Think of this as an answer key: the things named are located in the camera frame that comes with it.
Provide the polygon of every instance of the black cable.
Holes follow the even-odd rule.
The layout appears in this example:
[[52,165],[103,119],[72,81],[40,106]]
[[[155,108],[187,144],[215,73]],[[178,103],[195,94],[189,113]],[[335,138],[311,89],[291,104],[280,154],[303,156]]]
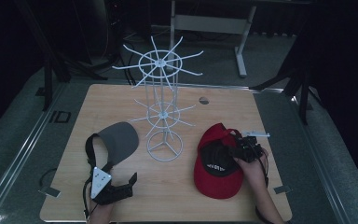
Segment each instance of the black cable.
[[94,212],[94,210],[97,208],[98,204],[95,204],[94,208],[91,210],[91,212],[89,213],[89,215],[91,216],[91,214]]
[[47,170],[40,178],[39,178],[39,187],[42,188],[43,187],[43,179],[45,178],[46,175],[48,175],[49,173],[56,171],[57,168],[52,168]]
[[87,207],[87,197],[86,197],[86,191],[87,191],[87,185],[91,182],[91,177],[86,181],[86,183],[84,183],[83,186],[83,204],[84,204],[84,216],[86,217],[86,220],[89,219],[89,216],[91,215],[91,213],[94,211],[94,209],[92,209],[91,213],[89,212],[89,209]]
[[263,153],[266,156],[266,162],[267,162],[267,169],[266,169],[266,167],[264,166],[263,162],[260,160],[260,157],[257,156],[255,148],[251,144],[249,144],[249,146],[251,147],[252,151],[254,152],[258,162],[260,162],[261,169],[263,170],[263,174],[264,174],[264,179],[266,181],[266,187],[268,187],[269,186],[269,158],[264,153],[263,149],[261,149],[261,153]]

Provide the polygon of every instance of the cap brim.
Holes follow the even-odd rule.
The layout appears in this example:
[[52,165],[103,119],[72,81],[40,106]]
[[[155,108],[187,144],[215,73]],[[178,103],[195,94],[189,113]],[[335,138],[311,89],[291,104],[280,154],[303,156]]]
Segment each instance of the cap brim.
[[98,133],[108,149],[113,165],[127,159],[138,147],[138,133],[128,122],[115,123]]
[[203,167],[200,154],[194,165],[194,183],[204,195],[215,199],[227,199],[236,195],[243,182],[243,172],[238,169],[227,176],[214,176]]

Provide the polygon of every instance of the table leg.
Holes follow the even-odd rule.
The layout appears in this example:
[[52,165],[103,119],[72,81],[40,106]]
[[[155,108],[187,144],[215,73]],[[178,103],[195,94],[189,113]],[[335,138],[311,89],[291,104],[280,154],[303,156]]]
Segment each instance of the table leg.
[[[170,36],[170,49],[173,49],[175,43],[175,1],[171,1],[171,36]],[[168,55],[168,61],[173,59],[173,54]]]
[[248,38],[249,30],[251,29],[253,17],[255,15],[255,10],[256,10],[256,7],[253,6],[251,8],[251,11],[249,12],[248,19],[245,24],[245,29],[242,34],[241,43],[238,47],[235,47],[235,56],[237,58],[237,66],[238,66],[238,70],[240,72],[240,77],[247,77],[245,62],[243,60],[242,52],[243,52],[243,48],[245,46],[246,39]]

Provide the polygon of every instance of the metal stand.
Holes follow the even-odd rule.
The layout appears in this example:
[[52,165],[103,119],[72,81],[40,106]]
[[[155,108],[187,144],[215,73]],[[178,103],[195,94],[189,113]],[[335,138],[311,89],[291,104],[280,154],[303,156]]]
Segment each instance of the metal stand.
[[135,50],[124,48],[141,56],[137,65],[126,67],[115,67],[116,69],[128,69],[138,67],[143,74],[143,78],[133,88],[143,84],[145,86],[146,104],[137,100],[136,103],[146,107],[146,117],[132,119],[131,121],[147,119],[152,125],[149,136],[155,129],[159,131],[150,135],[147,141],[147,151],[150,156],[157,161],[172,161],[176,159],[183,150],[182,138],[179,134],[172,131],[172,127],[178,123],[193,126],[180,120],[182,111],[193,108],[179,109],[177,107],[178,96],[178,77],[179,72],[185,72],[193,76],[201,76],[202,73],[193,73],[182,68],[183,59],[197,57],[202,52],[194,55],[180,57],[173,51],[182,42],[179,42],[171,50],[157,49],[156,44],[151,38],[154,50],[141,54]]
[[174,33],[176,29],[241,35],[241,42],[234,50],[235,57],[237,59],[239,76],[247,77],[245,61],[242,54],[257,7],[251,6],[246,19],[232,19],[178,15],[175,13],[175,4],[176,2],[172,0],[170,49],[173,47],[175,37]]

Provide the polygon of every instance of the red cap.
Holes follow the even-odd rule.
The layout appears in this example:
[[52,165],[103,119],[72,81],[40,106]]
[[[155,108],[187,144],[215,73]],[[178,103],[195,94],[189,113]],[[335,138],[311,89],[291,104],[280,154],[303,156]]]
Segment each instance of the red cap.
[[201,137],[197,147],[198,156],[194,166],[194,182],[204,195],[215,199],[227,199],[241,188],[243,172],[228,154],[235,147],[234,130],[226,129],[222,123],[209,128]]

